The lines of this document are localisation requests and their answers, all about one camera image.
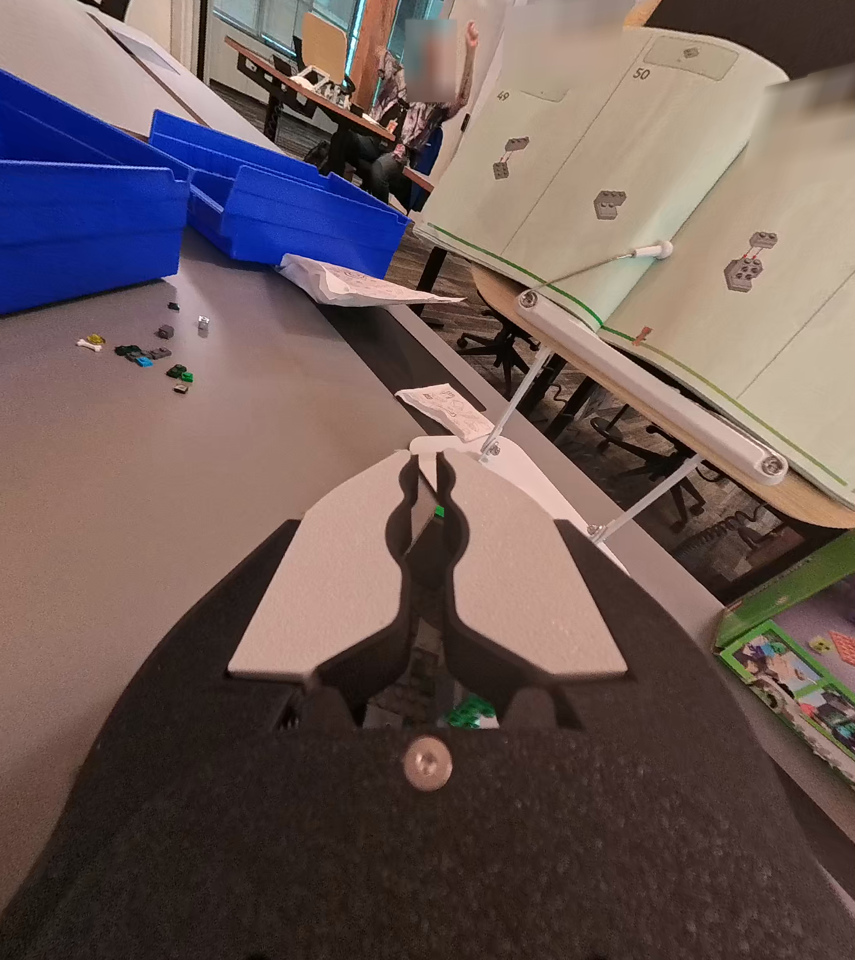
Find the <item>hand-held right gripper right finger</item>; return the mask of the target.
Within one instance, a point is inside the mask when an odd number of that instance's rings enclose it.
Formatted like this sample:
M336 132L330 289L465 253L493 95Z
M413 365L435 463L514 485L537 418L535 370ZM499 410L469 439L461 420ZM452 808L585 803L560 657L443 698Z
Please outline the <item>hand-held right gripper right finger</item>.
M620 681L625 655L573 548L594 545L522 487L457 449L436 455L448 561L449 673L505 712L521 690Z

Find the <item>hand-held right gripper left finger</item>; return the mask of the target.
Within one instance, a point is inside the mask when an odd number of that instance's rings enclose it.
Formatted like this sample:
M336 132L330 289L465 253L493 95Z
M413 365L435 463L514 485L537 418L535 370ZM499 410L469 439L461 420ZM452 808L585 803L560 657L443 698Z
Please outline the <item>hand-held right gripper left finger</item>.
M304 514L229 660L230 678L327 687L357 709L403 674L418 487L415 457L398 450Z

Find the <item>light grey toy brick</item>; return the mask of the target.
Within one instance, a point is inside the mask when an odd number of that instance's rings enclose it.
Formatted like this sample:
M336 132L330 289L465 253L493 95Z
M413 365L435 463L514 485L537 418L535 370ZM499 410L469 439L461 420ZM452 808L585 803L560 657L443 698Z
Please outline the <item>light grey toy brick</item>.
M436 454L434 452L417 454L418 466L417 496L411 508L411 543L405 555L408 556L426 529L434 522L435 510L439 506L436 494Z

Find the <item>grey desk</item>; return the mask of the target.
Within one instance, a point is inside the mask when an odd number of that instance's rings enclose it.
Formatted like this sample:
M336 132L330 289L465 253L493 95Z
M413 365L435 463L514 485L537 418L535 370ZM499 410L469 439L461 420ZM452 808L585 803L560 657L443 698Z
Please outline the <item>grey desk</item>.
M414 422L299 291L189 237L201 385L138 341L159 284L0 326L0 958L855 958L720 672L667 629L712 597L639 529L613 548L650 691L585 731L452 733L455 805L402 733L269 731L215 641L282 522Z

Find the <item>toy brick model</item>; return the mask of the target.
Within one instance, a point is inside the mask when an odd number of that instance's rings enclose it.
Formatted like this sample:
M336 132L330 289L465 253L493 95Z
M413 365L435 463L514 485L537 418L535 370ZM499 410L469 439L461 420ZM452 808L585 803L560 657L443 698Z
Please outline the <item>toy brick model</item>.
M363 728L495 729L493 705L448 671L442 637L440 588L415 585L408 663L397 680L367 702Z

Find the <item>black office chair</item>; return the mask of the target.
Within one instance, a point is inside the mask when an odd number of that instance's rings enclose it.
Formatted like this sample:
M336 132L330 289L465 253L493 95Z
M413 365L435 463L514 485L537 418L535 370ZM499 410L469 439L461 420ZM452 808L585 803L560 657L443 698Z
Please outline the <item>black office chair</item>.
M541 343L490 306L481 309L480 316L497 321L498 332L487 336L464 331L455 342L455 351L466 358L492 360L493 366L501 371L503 395L510 400L516 392L515 373L519 372L524 378L530 372L530 364L518 353L517 343L526 346L534 355L541 350Z
M590 427L601 437L596 452L604 453L609 448L615 447L628 452L640 461L640 465L622 471L616 475L617 478L642 476L651 482L665 481L693 455L693 451L654 423L645 426L644 431L648 435L666 441L670 446L668 452L658 452L629 441L620 426L620 421L633 411L633 408L625 404L608 418L594 416L590 419ZM707 502L689 477L680 479L671 488L670 497L678 517L671 527L675 534L680 533L690 519L701 516L705 511Z

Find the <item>scattered small toy pieces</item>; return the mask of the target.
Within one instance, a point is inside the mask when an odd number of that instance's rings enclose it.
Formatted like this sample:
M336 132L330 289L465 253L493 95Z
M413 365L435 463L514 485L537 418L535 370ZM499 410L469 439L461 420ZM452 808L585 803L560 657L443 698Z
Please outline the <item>scattered small toy pieces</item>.
M78 305L76 352L120 370L159 377L186 394L200 378L199 357L214 340L212 316L191 310L179 295L100 297Z

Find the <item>green toy set box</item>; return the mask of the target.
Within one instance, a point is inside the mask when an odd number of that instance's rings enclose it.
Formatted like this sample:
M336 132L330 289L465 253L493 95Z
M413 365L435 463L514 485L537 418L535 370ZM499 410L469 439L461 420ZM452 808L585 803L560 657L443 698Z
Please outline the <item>green toy set box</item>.
M728 605L713 649L855 794L855 529Z

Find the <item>blue plastic bin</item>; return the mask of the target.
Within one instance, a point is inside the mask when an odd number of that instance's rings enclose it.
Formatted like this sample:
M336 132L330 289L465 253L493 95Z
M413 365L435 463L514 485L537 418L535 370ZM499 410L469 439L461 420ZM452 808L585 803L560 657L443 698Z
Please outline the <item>blue plastic bin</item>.
M186 221L232 260L294 255L381 280L410 223L337 174L160 110L149 143L190 168Z
M192 176L0 68L0 316L177 274Z

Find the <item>tan chair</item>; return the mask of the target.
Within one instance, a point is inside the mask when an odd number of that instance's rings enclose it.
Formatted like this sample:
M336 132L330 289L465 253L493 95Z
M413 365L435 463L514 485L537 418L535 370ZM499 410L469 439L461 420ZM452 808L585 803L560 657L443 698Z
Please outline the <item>tan chair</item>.
M348 75L348 37L344 30L313 11L301 19L301 60L308 70L342 84Z

